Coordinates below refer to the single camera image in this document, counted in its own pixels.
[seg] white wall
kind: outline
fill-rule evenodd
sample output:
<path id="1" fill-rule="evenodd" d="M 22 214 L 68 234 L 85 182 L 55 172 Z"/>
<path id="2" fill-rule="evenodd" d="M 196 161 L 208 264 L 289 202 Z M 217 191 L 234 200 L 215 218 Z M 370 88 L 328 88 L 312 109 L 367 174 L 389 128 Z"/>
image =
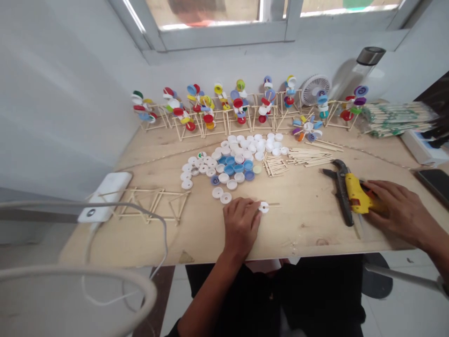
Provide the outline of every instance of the white wall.
<path id="1" fill-rule="evenodd" d="M 384 98 L 411 101 L 447 72 L 448 12 L 434 0 L 385 55 Z M 362 47 L 394 49 L 404 32 L 316 27 L 294 43 L 146 52 L 147 63 L 106 0 L 17 0 L 1 4 L 0 36 L 0 186 L 81 199 L 136 130 L 132 90 L 161 103 L 164 86 L 186 97 L 192 83 L 213 95 L 217 80 L 229 92 L 242 78 L 251 92 L 266 74 L 275 87 L 290 74 L 332 78 Z"/>
<path id="2" fill-rule="evenodd" d="M 95 190 L 138 125 L 129 64 L 148 71 L 105 1 L 3 2 L 0 186 L 67 199 Z"/>

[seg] hand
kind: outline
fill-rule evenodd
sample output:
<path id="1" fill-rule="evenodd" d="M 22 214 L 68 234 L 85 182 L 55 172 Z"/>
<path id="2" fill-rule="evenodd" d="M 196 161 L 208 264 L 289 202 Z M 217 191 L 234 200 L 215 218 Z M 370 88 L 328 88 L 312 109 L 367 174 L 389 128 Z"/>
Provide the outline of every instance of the hand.
<path id="1" fill-rule="evenodd" d="M 373 190 L 388 208 L 385 216 L 374 211 L 365 215 L 379 229 L 391 232 L 423 250 L 446 236 L 446 232 L 430 215 L 416 193 L 404 186 L 382 180 L 369 180 L 364 185 Z"/>
<path id="2" fill-rule="evenodd" d="M 242 264 L 253 248 L 261 223 L 260 202 L 237 198 L 223 207 L 225 239 L 223 254 Z"/>

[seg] bundle of wooden sticks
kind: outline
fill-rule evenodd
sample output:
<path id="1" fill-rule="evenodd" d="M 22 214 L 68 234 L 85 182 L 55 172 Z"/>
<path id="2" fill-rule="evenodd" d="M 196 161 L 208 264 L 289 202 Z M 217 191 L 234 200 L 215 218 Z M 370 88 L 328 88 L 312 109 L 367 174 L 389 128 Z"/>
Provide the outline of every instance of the bundle of wooden sticks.
<path id="1" fill-rule="evenodd" d="M 270 178 L 283 176 L 283 173 L 289 170 L 287 164 L 281 157 L 269 156 L 268 153 L 265 153 L 265 158 L 262 163 Z"/>
<path id="2" fill-rule="evenodd" d="M 363 115 L 369 122 L 364 133 L 377 138 L 397 136 L 410 129 L 426 131 L 431 127 L 428 122 L 437 116 L 423 102 L 366 104 Z"/>
<path id="3" fill-rule="evenodd" d="M 330 145 L 323 145 L 324 149 L 328 149 L 330 151 L 341 151 L 341 147 L 338 145 L 332 145 L 334 146 L 333 149 L 331 149 Z M 335 158 L 332 156 L 332 153 L 329 151 L 320 151 L 320 150 L 311 150 L 311 149 L 305 149 L 305 148 L 292 148 L 289 151 L 289 159 L 287 160 L 287 164 L 303 164 L 304 167 L 314 167 L 324 164 L 331 163 Z"/>

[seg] white power bank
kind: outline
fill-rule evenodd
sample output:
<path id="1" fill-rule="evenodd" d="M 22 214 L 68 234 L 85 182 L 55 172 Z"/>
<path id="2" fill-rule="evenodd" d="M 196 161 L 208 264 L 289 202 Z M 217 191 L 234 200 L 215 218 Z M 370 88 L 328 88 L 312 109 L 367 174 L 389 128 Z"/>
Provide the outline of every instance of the white power bank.
<path id="1" fill-rule="evenodd" d="M 116 172 L 107 174 L 100 186 L 89 199 L 89 203 L 118 202 L 126 186 L 130 183 L 132 174 L 129 172 Z M 112 215 L 116 207 L 86 207 L 78 217 L 78 222 L 105 222 Z"/>

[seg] smartphone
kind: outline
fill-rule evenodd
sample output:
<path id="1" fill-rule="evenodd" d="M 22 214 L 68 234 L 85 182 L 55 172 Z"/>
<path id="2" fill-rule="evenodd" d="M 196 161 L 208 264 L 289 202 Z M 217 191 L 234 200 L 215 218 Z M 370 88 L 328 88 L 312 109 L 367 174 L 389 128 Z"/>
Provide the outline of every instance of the smartphone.
<path id="1" fill-rule="evenodd" d="M 440 169 L 417 171 L 417 178 L 449 210 L 449 175 Z"/>

